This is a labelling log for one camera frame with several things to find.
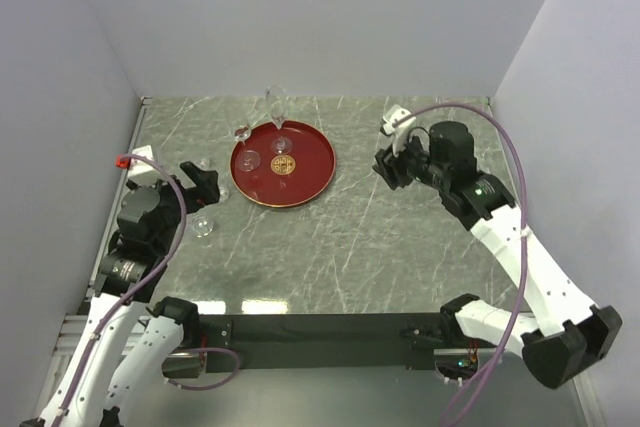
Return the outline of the clear faceted tumbler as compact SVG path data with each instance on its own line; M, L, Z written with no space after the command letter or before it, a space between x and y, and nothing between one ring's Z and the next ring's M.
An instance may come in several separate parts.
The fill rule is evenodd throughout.
M214 229L215 222L206 216L197 216L191 221L191 228L198 238L210 235Z

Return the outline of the clear stemmed wine glass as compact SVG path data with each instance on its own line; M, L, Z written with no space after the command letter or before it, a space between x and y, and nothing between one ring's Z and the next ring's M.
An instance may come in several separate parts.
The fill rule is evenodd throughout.
M247 147L247 141L250 139L251 133L252 128L248 122L238 124L233 129L234 140L241 147L235 163L236 167L243 172L251 172L257 169L261 163L259 153Z

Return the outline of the tall clear champagne flute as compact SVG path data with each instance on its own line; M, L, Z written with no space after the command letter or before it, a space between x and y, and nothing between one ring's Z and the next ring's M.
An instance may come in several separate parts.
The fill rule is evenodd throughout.
M265 103L269 118L277 130L277 136L271 143L271 149L276 154L288 154L292 150L292 141L283 131L289 109L285 89L279 85L268 87L265 91Z

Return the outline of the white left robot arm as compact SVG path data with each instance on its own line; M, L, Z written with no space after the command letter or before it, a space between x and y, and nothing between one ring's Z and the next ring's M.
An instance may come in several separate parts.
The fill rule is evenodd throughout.
M167 297L149 302L184 236L186 218L218 203L218 173L187 161L189 188L155 161L150 179L135 174L143 157L117 161L127 171L127 193L117 228L101 260L84 330L69 366L30 426L124 426L144 390L160 379L177 348L201 341L197 306Z

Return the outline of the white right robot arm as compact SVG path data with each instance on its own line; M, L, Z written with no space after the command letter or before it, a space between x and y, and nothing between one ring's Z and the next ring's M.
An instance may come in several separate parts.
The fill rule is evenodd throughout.
M477 339L520 357L543 386L557 389L606 357L623 321L611 306L585 294L522 223L524 205L494 175L482 171L468 128L444 121L427 129L428 144L406 117L384 120L389 147L373 170L391 189L418 181L497 260L530 311L507 312L464 294L441 309L440 333L452 346Z

